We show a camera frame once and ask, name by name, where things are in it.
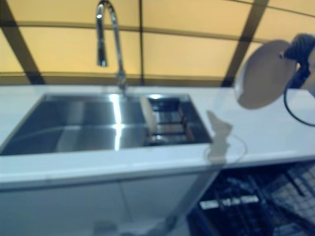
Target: white countertop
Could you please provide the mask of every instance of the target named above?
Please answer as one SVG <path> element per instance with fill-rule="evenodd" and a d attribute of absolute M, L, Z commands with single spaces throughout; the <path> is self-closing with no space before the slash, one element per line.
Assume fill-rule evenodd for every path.
<path fill-rule="evenodd" d="M 0 144 L 45 93 L 116 93 L 101 86 L 3 86 L 0 87 Z M 315 128 L 294 120 L 282 97 L 271 105 L 246 110 L 231 88 L 129 87 L 130 93 L 188 93 L 210 135 L 218 134 L 207 110 L 233 126 L 223 155 L 208 156 L 220 143 L 142 147 L 120 151 L 97 150 L 21 156 L 0 156 L 1 187 L 65 179 L 104 180 L 205 170 L 214 163 L 224 168 L 315 159 Z M 294 110 L 315 116 L 315 99 L 307 90 L 294 93 Z"/>

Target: dish rack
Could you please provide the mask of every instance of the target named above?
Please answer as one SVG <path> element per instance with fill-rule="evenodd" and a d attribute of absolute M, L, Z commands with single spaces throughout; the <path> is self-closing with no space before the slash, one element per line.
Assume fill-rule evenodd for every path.
<path fill-rule="evenodd" d="M 155 133 L 149 137 L 151 145 L 164 143 L 180 144 L 194 141 L 194 136 L 179 99 L 149 99 L 157 122 Z"/>
<path fill-rule="evenodd" d="M 315 236 L 315 161 L 224 170 L 192 214 L 207 236 Z"/>

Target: chrome faucet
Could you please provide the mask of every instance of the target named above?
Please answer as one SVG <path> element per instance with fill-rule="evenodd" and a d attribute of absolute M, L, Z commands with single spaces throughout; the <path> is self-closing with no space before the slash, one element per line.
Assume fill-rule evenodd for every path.
<path fill-rule="evenodd" d="M 126 91 L 126 73 L 123 66 L 122 50 L 120 48 L 119 40 L 119 28 L 116 13 L 113 5 L 108 0 L 101 0 L 96 9 L 96 31 L 97 31 L 97 64 L 99 66 L 107 66 L 108 61 L 106 58 L 106 50 L 104 45 L 104 34 L 103 34 L 103 14 L 104 9 L 108 8 L 110 18 L 112 20 L 112 27 L 114 30 L 115 43 L 116 43 L 116 52 L 117 52 L 117 61 L 118 61 L 118 72 L 116 74 L 117 84 L 122 90 L 123 94 Z"/>

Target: yellow wall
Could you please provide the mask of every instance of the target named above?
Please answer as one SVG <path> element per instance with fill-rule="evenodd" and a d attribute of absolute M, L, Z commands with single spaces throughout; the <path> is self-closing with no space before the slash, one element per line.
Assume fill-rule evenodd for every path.
<path fill-rule="evenodd" d="M 110 29 L 105 30 L 109 66 L 96 66 L 94 26 L 98 0 L 7 2 L 47 83 L 85 83 L 87 77 L 88 83 L 115 82 L 104 78 L 114 78 L 117 71 Z M 145 80 L 156 83 L 160 79 L 161 85 L 165 80 L 174 80 L 181 85 L 191 85 L 185 80 L 219 83 L 231 63 L 253 0 L 243 2 L 143 0 Z M 112 0 L 112 3 L 122 29 L 127 78 L 138 84 L 141 74 L 138 0 Z M 105 22 L 110 23 L 108 12 Z M 315 33 L 315 1 L 269 0 L 254 35 L 257 42 L 250 44 L 245 58 L 240 60 L 244 63 L 261 46 L 258 42 L 273 39 L 291 41 L 301 32 Z M 28 83 L 2 31 L 0 42 L 0 84 Z"/>

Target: black cable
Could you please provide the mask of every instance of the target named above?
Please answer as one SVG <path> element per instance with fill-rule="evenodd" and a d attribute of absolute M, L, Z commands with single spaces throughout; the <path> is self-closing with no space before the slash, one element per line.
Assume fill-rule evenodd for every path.
<path fill-rule="evenodd" d="M 302 124 L 308 125 L 308 126 L 312 126 L 315 127 L 315 123 L 308 123 L 302 119 L 300 119 L 299 117 L 297 117 L 289 108 L 288 104 L 287 104 L 287 91 L 289 90 L 289 88 L 291 87 L 291 85 L 293 84 L 293 82 L 295 81 L 294 77 L 292 79 L 289 80 L 289 82 L 287 82 L 285 89 L 283 91 L 283 102 L 284 102 L 284 106 L 287 110 L 287 112 L 289 112 L 289 114 L 295 118 L 297 121 L 301 122 Z"/>

